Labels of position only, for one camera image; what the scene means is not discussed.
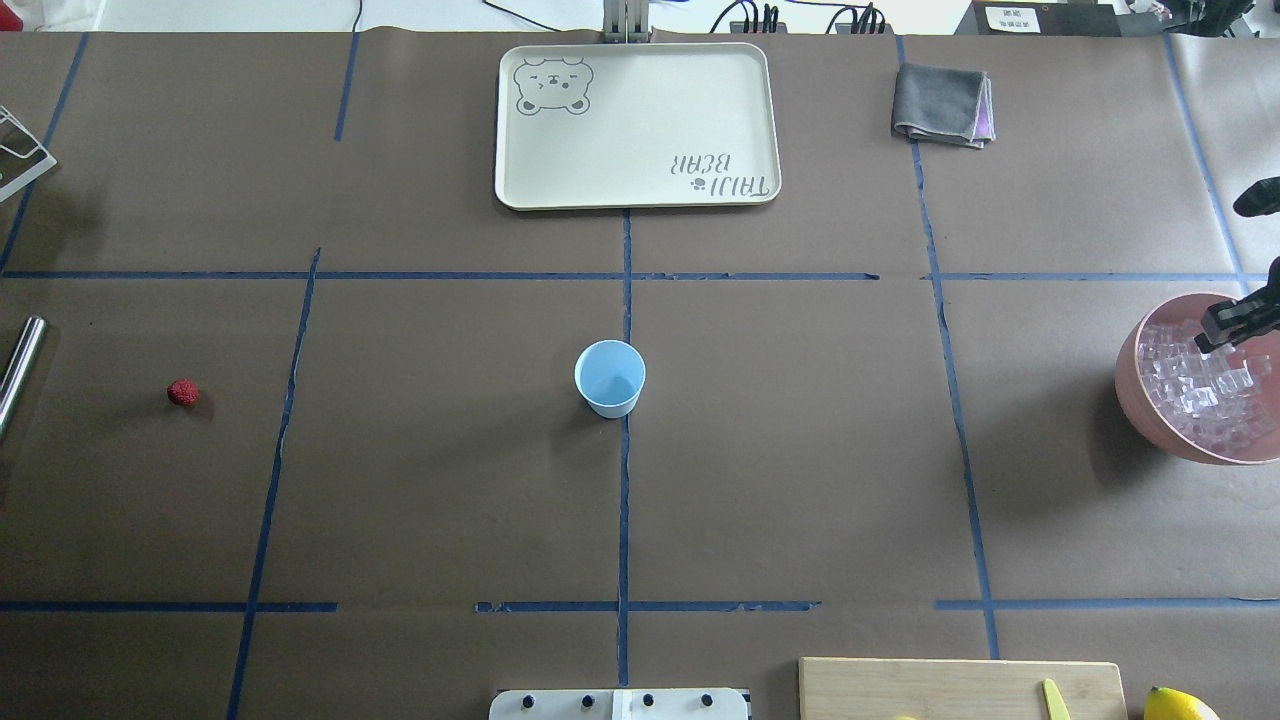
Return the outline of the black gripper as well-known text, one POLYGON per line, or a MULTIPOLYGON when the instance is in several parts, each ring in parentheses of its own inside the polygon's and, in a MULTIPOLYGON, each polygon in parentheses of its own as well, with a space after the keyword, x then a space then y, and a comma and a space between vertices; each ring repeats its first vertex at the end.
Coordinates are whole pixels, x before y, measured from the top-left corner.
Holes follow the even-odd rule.
POLYGON ((1240 299, 1235 305, 1210 305, 1201 318, 1202 332, 1196 336, 1201 354, 1212 354, 1224 345, 1235 345, 1233 336, 1262 336, 1279 324, 1279 264, 1268 266, 1266 284, 1240 299))

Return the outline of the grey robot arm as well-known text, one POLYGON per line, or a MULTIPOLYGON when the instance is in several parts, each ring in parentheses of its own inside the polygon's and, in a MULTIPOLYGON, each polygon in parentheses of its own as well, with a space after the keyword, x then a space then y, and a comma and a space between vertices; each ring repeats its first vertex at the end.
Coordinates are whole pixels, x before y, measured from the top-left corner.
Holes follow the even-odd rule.
MULTIPOLYGON (((1233 211, 1244 218, 1271 215, 1279 211, 1279 178, 1260 179, 1233 204, 1233 211)), ((1279 258, 1268 266, 1266 284, 1239 300, 1226 300, 1207 306, 1201 318, 1202 332, 1194 337, 1201 354, 1211 354, 1224 345, 1233 347, 1276 331, 1279 325, 1279 258)))

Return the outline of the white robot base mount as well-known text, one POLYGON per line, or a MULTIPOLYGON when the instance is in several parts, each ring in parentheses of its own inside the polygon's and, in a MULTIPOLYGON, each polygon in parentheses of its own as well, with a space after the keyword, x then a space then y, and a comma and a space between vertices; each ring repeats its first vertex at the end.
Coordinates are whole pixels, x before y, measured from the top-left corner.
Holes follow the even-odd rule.
POLYGON ((750 719, 746 691, 728 687, 511 689, 490 702, 489 719, 750 719))

